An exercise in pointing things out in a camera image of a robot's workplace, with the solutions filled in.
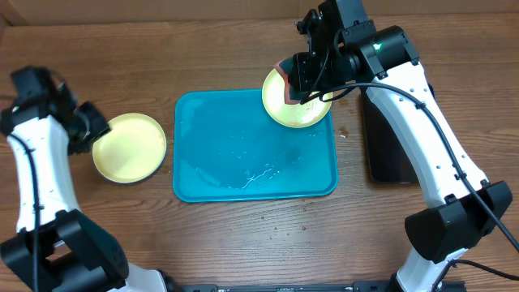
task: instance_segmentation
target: plastic tray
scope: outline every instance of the plastic tray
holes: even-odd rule
[[[190,92],[175,108],[173,189],[186,202],[330,194],[337,186],[332,117],[284,127],[261,89]]]

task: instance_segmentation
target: black phone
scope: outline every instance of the black phone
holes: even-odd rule
[[[370,180],[374,183],[417,183],[407,154],[388,120],[361,90],[362,120]]]

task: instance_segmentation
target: red object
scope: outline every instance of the red object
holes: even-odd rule
[[[285,97],[285,104],[287,105],[297,105],[299,103],[299,101],[296,101],[296,100],[292,100],[290,99],[290,84],[289,84],[289,76],[283,71],[283,69],[281,69],[281,67],[279,66],[279,64],[281,63],[282,61],[279,61],[278,63],[276,63],[276,65],[274,66],[274,68],[276,68],[276,71],[279,75],[281,75],[281,77],[283,77],[283,81],[285,81],[285,91],[283,92],[283,96]]]

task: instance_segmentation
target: wooden table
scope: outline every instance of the wooden table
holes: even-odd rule
[[[399,24],[422,56],[436,98],[458,139],[491,181],[519,191],[519,15],[375,17]],[[410,249],[404,219],[425,208],[419,186],[367,179],[358,97],[333,104],[340,182],[305,200],[186,204],[171,189],[174,107],[193,90],[260,88],[272,65],[306,49],[295,19],[7,28],[0,88],[10,72],[44,65],[65,76],[81,101],[107,118],[138,112],[168,137],[168,156],[133,186],[106,182],[90,155],[70,158],[83,211],[122,244],[130,261],[162,268],[179,283],[259,285],[389,279]],[[9,104],[3,99],[2,106]],[[339,129],[349,132],[339,137]],[[15,159],[0,140],[0,240],[15,235],[19,194]],[[519,203],[503,219],[519,237]],[[466,259],[519,274],[519,255],[495,231]],[[471,291],[519,285],[470,267],[451,271]],[[26,291],[0,266],[0,290]]]

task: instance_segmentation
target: yellow plate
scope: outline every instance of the yellow plate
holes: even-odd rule
[[[144,114],[123,114],[108,124],[112,131],[92,150],[97,170],[116,183],[136,183],[155,173],[166,152],[161,125]]]
[[[322,102],[317,98],[304,105],[287,105],[284,91],[285,81],[273,69],[263,83],[263,106],[276,122],[287,127],[309,127],[323,118],[332,106],[331,102]],[[324,95],[324,99],[330,97],[331,93]]]

